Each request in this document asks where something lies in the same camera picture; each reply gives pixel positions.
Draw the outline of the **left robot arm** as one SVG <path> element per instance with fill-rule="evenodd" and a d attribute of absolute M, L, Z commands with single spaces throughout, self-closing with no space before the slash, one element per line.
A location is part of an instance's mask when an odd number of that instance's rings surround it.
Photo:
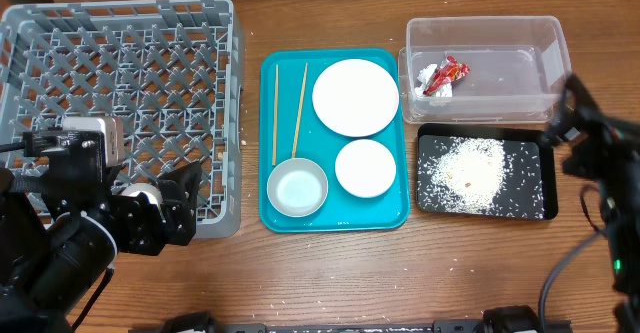
<path fill-rule="evenodd" d="M 119 171 L 60 180 L 2 169 L 2 331 L 72 332 L 67 314 L 88 290 L 101 294 L 118 254 L 156 256 L 192 240 L 200 163 L 115 194 Z"/>

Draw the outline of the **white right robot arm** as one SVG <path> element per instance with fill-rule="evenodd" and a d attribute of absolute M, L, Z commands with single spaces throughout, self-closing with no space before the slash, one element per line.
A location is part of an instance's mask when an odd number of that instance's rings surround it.
<path fill-rule="evenodd" d="M 571 251 L 549 274 L 538 300 L 540 328 L 546 328 L 546 299 L 561 271 L 598 237 L 609 246 L 613 289 L 627 296 L 614 308 L 620 332 L 639 330 L 639 125 L 605 115 L 581 80 L 564 81 L 560 107 L 541 143 L 571 145 L 562 162 L 566 175 L 593 181 L 600 196 L 602 228 Z"/>

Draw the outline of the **white paper napkin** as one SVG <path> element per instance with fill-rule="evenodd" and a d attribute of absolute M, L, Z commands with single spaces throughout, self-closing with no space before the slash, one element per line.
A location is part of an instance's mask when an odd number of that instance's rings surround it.
<path fill-rule="evenodd" d="M 430 64 L 419 72 L 418 78 L 417 78 L 419 85 L 414 88 L 414 95 L 416 97 L 423 97 L 425 95 L 425 92 L 429 88 L 437 69 L 438 69 L 437 64 Z M 434 92 L 430 93 L 430 96 L 438 97 L 438 98 L 452 97 L 453 96 L 452 84 L 448 83 L 446 85 L 439 87 Z"/>

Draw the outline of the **cooked rice leftovers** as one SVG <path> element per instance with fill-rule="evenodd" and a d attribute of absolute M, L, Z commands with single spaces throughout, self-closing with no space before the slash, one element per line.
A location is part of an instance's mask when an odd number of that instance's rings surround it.
<path fill-rule="evenodd" d="M 541 156 L 533 142 L 424 135 L 417 204 L 432 213 L 543 220 Z"/>

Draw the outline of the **small white bowl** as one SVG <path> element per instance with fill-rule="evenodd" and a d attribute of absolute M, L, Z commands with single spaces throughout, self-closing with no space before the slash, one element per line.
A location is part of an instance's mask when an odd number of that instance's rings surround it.
<path fill-rule="evenodd" d="M 336 178 L 351 195 L 375 198 L 385 193 L 396 178 L 396 162 L 388 148 L 371 139 L 345 145 L 335 160 Z"/>

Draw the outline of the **white cup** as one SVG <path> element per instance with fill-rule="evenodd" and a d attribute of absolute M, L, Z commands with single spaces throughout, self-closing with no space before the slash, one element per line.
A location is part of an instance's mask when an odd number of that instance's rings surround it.
<path fill-rule="evenodd" d="M 156 206 L 162 204 L 163 199 L 160 190 L 148 183 L 134 183 L 121 192 L 122 196 L 128 197 L 137 197 L 139 194 L 144 194 L 151 204 Z"/>

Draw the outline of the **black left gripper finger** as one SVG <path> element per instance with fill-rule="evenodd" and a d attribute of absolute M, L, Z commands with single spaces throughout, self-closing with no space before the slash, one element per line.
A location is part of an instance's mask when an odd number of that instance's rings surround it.
<path fill-rule="evenodd" d="M 180 168 L 162 173 L 157 178 L 157 187 L 163 201 L 187 203 L 197 205 L 197 195 L 202 178 L 202 166 L 199 162 L 192 162 Z"/>
<path fill-rule="evenodd" d="M 187 246 L 196 233 L 195 212 L 189 203 L 161 204 L 163 230 L 168 244 Z"/>

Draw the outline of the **red snack wrapper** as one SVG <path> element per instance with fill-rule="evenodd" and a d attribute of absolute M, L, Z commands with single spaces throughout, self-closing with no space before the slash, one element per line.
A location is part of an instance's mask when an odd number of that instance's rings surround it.
<path fill-rule="evenodd" d="M 467 64 L 458 62 L 453 56 L 447 56 L 431 78 L 426 94 L 432 95 L 442 86 L 452 84 L 466 77 L 469 73 L 470 67 Z"/>

